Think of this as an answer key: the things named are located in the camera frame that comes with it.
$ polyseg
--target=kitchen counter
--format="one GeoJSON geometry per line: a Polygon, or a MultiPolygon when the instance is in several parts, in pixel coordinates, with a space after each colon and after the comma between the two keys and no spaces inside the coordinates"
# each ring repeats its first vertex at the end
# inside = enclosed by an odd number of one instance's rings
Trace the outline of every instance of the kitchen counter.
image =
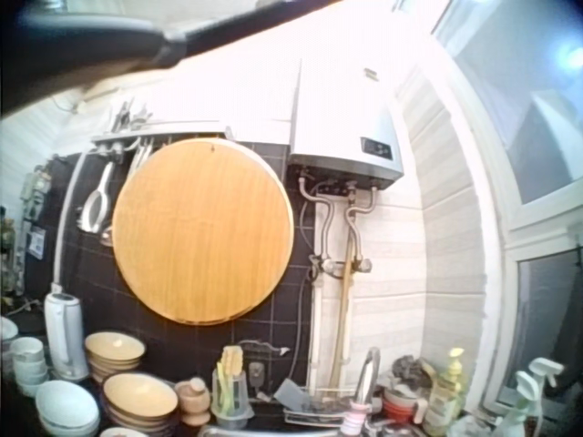
{"type": "MultiPolygon", "coordinates": [[[[99,386],[93,380],[84,380],[79,385],[87,389],[97,399],[97,403],[99,404],[99,386]]],[[[100,432],[107,428],[117,426],[106,416],[100,404],[99,409],[101,412],[100,432]]],[[[255,411],[255,417],[249,419],[246,427],[249,431],[277,430],[279,432],[307,432],[314,429],[286,423],[283,419],[282,407],[279,405],[253,404],[253,410],[255,411]]],[[[16,387],[16,384],[6,379],[2,380],[1,413],[3,435],[18,435],[19,437],[47,435],[38,420],[35,401],[23,396],[16,387]]],[[[174,435],[177,437],[186,437],[196,435],[197,433],[198,429],[188,427],[181,423],[174,435]]]]}

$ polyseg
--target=electric kettle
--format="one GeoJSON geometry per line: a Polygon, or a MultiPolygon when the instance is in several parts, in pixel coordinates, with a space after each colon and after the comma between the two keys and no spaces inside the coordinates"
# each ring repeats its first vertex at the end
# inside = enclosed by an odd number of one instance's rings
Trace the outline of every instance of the electric kettle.
{"type": "Polygon", "coordinates": [[[83,349],[81,302],[65,293],[45,298],[46,336],[53,367],[59,378],[81,381],[89,375],[83,349]]]}

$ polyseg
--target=cutting board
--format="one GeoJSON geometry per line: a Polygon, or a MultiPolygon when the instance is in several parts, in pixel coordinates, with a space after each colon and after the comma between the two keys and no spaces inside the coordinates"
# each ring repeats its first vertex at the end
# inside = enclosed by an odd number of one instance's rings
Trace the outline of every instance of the cutting board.
{"type": "Polygon", "coordinates": [[[198,138],[154,153],[122,188],[113,248],[136,296],[156,313],[217,324],[273,291],[292,253],[290,201],[254,152],[198,138]]]}

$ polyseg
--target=white spray bottle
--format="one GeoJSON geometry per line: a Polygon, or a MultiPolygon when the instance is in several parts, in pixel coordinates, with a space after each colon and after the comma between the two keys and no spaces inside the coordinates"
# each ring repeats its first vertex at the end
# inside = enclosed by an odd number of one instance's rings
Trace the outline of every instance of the white spray bottle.
{"type": "Polygon", "coordinates": [[[525,421],[540,396],[537,382],[525,371],[517,371],[517,404],[492,433],[492,437],[525,437],[525,421]]]}
{"type": "Polygon", "coordinates": [[[557,387],[557,380],[555,377],[565,369],[565,366],[546,358],[536,358],[528,364],[528,369],[532,372],[532,377],[538,384],[538,399],[537,402],[533,404],[532,411],[529,414],[530,416],[537,418],[537,427],[533,437],[538,437],[543,425],[543,396],[545,383],[548,380],[551,387],[557,387]]]}

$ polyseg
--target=red container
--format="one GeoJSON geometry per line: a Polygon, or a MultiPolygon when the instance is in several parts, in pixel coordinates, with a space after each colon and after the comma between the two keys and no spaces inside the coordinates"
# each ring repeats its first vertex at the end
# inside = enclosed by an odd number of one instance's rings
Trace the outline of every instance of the red container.
{"type": "Polygon", "coordinates": [[[384,414],[388,419],[393,419],[399,424],[406,424],[413,419],[414,408],[397,407],[389,401],[383,399],[384,414]]]}

